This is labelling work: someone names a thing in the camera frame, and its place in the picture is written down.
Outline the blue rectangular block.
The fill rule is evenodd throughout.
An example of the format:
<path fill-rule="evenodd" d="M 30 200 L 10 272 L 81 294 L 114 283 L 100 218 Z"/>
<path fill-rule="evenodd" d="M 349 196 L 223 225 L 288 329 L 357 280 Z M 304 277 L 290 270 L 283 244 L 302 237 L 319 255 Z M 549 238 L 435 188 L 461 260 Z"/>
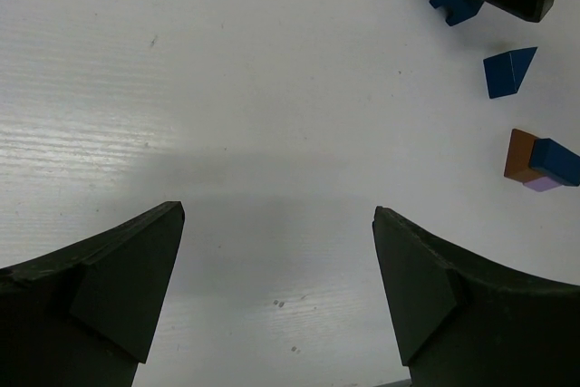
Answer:
<path fill-rule="evenodd" d="M 535 140 L 529 167 L 561 185 L 579 186 L 579 156 L 552 139 Z"/>

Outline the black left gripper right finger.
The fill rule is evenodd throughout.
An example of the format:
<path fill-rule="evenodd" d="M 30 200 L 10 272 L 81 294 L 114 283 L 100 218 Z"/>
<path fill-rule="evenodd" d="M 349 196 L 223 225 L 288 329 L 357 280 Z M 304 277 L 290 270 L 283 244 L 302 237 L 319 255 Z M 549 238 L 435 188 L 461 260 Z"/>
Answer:
<path fill-rule="evenodd" d="M 378 207 L 373 239 L 413 386 L 576 386 L 579 289 L 502 266 Z"/>

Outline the blue triangular block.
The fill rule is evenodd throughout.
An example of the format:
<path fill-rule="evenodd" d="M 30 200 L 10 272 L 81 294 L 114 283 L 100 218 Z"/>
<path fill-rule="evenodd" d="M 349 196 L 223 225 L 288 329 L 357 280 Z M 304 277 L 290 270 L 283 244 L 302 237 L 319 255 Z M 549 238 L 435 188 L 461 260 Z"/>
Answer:
<path fill-rule="evenodd" d="M 493 100 L 516 94 L 536 53 L 536 47 L 528 47 L 485 58 L 483 67 L 488 97 Z"/>

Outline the brown wood block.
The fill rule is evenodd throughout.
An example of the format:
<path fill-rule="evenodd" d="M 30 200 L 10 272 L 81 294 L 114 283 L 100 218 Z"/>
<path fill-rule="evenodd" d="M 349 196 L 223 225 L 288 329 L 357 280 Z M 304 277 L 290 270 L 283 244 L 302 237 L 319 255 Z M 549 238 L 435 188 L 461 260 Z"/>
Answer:
<path fill-rule="evenodd" d="M 543 177 L 542 173 L 529 166 L 536 140 L 537 136 L 526 131 L 520 129 L 511 131 L 504 168 L 505 178 L 528 183 Z"/>

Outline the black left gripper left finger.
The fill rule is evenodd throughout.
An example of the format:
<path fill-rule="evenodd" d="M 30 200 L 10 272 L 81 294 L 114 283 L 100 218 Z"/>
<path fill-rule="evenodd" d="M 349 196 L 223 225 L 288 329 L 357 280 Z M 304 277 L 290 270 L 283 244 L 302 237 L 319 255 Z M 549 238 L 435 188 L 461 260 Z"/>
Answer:
<path fill-rule="evenodd" d="M 4 386 L 130 386 L 185 224 L 179 201 L 1 270 Z"/>

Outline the purple wood cube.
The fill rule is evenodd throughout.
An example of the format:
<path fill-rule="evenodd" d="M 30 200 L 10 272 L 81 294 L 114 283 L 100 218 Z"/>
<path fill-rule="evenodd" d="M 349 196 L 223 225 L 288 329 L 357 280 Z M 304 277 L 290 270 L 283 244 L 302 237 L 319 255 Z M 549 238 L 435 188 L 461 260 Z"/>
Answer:
<path fill-rule="evenodd" d="M 545 192 L 551 189 L 559 188 L 562 186 L 562 184 L 549 177 L 542 177 L 525 182 L 524 186 L 528 189 L 534 190 L 535 192 Z"/>

